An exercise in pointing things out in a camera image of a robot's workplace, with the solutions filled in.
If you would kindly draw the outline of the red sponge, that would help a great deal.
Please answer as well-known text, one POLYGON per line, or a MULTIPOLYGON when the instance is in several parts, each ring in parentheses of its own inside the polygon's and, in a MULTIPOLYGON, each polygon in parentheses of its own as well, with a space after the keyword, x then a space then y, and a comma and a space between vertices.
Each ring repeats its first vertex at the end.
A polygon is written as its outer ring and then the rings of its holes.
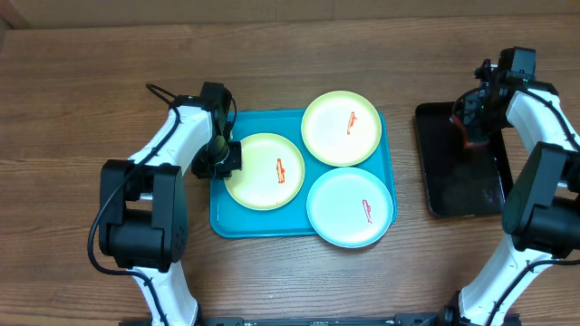
POLYGON ((462 142, 466 149, 483 147, 489 144, 489 139, 474 139, 469 133, 468 127, 456 115, 451 115, 450 120, 460 130, 462 142))

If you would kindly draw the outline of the yellow plate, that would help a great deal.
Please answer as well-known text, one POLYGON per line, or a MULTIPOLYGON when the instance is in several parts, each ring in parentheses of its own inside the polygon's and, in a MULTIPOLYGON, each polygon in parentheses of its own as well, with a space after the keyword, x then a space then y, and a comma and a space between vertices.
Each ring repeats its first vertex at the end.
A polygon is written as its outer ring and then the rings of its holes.
POLYGON ((228 193, 241 206, 258 211, 288 204, 305 181, 305 161, 298 147, 274 133, 241 140, 242 169, 225 180, 228 193))
POLYGON ((375 107, 352 91, 330 91, 313 100, 301 123, 309 152, 333 167, 357 165, 377 149, 382 121, 375 107))

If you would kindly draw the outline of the light blue plate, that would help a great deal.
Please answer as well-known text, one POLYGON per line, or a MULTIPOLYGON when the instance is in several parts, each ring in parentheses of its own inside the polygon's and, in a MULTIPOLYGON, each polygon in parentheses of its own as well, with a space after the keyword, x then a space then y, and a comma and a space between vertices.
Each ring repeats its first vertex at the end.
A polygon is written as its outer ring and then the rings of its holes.
POLYGON ((312 228, 326 242, 362 248, 380 240, 395 218, 395 201, 384 183, 361 168, 335 168, 313 183, 306 199, 312 228))

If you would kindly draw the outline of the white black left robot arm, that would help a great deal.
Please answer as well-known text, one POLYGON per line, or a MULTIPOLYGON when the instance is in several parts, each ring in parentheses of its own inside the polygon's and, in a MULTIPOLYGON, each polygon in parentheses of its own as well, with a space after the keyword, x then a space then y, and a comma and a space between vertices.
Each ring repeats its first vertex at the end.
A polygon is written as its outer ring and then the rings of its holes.
POLYGON ((237 105, 216 82, 205 82, 198 96, 146 87, 167 104, 168 118, 140 151, 102 166, 87 254, 100 273, 136 281, 150 325, 199 325, 181 263, 189 234, 183 177, 224 179, 242 168, 241 145, 231 138, 237 105))

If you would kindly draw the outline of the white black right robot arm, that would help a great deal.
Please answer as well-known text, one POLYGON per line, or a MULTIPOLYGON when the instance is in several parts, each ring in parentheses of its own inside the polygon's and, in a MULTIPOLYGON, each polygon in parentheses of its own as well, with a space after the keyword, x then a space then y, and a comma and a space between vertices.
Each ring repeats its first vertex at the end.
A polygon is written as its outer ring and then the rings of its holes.
POLYGON ((498 248, 444 308, 442 325, 518 325, 508 311, 525 289, 549 267, 575 264, 567 257, 579 247, 579 201, 556 191, 579 191, 579 135, 554 85, 538 81, 535 72, 535 50, 507 48, 498 63, 485 60, 474 71, 480 85, 452 106, 465 146, 511 127, 528 159, 507 194, 498 248))

